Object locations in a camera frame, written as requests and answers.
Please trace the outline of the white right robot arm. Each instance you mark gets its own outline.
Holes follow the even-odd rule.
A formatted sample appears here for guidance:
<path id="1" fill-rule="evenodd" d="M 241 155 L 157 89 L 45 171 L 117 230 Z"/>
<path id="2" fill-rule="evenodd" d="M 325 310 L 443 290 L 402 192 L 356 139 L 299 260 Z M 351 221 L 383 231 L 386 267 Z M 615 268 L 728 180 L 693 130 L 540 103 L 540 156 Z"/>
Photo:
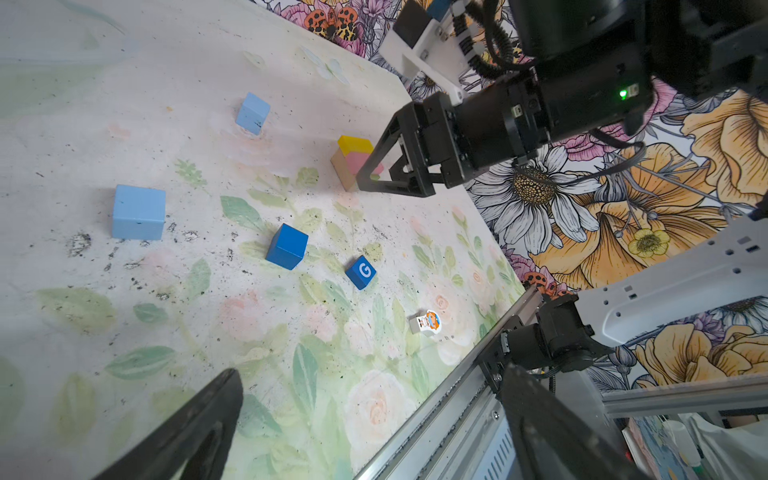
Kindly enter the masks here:
<path id="1" fill-rule="evenodd" d="M 386 44 L 401 73 L 439 71 L 444 18 L 489 86 L 400 109 L 363 190 L 428 197 L 467 184 L 503 246 L 551 297 L 578 288 L 597 340 L 659 325 L 643 352 L 767 341 L 767 7 L 722 1 L 513 1 L 523 61 L 493 1 L 405 5 Z"/>

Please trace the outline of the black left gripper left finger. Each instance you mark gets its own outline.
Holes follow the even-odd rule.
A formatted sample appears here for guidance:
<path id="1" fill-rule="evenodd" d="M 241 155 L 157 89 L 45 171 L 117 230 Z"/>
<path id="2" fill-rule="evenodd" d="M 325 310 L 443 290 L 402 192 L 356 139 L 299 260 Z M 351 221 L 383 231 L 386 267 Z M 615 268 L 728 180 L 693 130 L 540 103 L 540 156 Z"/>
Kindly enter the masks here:
<path id="1" fill-rule="evenodd" d="M 222 371 L 97 477 L 99 479 L 220 479 L 243 405 L 234 368 Z"/>

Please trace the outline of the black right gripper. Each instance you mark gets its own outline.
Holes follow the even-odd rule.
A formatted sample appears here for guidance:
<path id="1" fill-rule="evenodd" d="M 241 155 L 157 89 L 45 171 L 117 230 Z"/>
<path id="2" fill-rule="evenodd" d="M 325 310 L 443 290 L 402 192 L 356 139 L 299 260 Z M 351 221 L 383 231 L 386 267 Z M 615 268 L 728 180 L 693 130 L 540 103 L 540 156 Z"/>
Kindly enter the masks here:
<path id="1" fill-rule="evenodd" d="M 619 123 L 637 133 L 651 101 L 651 85 L 639 49 L 610 45 L 585 61 L 559 55 L 453 104 L 444 93 L 410 102 L 392 117 L 356 175 L 361 191 L 425 198 L 435 184 L 458 186 L 510 160 L 516 170 L 548 143 L 587 133 L 638 156 L 640 141 L 603 131 Z M 400 146 L 389 180 L 372 178 L 386 155 Z"/>

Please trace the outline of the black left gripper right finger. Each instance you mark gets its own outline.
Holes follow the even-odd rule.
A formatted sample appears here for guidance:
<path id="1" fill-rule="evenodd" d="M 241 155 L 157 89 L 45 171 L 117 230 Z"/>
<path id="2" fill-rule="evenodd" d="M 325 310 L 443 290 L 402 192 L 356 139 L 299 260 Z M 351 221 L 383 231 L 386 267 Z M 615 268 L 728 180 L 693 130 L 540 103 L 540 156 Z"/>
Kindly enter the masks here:
<path id="1" fill-rule="evenodd" d="M 526 370 L 506 367 L 499 399 L 524 479 L 648 477 Z"/>

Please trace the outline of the pink rectangular block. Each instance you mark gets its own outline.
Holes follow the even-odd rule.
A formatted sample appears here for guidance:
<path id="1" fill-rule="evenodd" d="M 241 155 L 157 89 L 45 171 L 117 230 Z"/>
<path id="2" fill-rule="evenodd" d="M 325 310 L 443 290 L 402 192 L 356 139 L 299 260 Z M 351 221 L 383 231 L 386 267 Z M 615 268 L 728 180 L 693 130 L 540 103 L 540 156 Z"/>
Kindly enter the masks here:
<path id="1" fill-rule="evenodd" d="M 348 154 L 344 155 L 343 160 L 345 162 L 345 166 L 347 167 L 348 172 L 353 177 L 356 177 L 358 172 L 365 165 L 369 156 L 370 156 L 369 153 L 356 152 L 356 151 L 351 151 Z"/>

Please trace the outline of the yellow rectangular block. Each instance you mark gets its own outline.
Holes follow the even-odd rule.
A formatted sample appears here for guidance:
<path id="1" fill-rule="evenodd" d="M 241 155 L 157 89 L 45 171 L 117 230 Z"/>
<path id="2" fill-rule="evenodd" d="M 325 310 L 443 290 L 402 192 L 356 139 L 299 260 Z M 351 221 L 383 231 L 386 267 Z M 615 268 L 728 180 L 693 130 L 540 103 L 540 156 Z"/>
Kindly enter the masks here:
<path id="1" fill-rule="evenodd" d="M 337 144 L 344 156 L 348 156 L 351 153 L 370 155 L 374 150 L 370 140 L 353 136 L 342 135 L 338 138 Z"/>

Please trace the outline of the natural wood block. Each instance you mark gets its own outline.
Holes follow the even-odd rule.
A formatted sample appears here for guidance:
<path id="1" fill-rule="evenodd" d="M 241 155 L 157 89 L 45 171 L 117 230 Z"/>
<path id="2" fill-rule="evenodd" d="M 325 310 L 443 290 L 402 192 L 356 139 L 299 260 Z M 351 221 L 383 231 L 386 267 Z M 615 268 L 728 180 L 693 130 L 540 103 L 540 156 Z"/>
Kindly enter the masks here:
<path id="1" fill-rule="evenodd" d="M 341 148 L 331 157 L 331 164 L 345 191 L 351 192 L 357 189 L 356 176 L 360 170 L 362 157 L 358 152 L 345 154 Z"/>

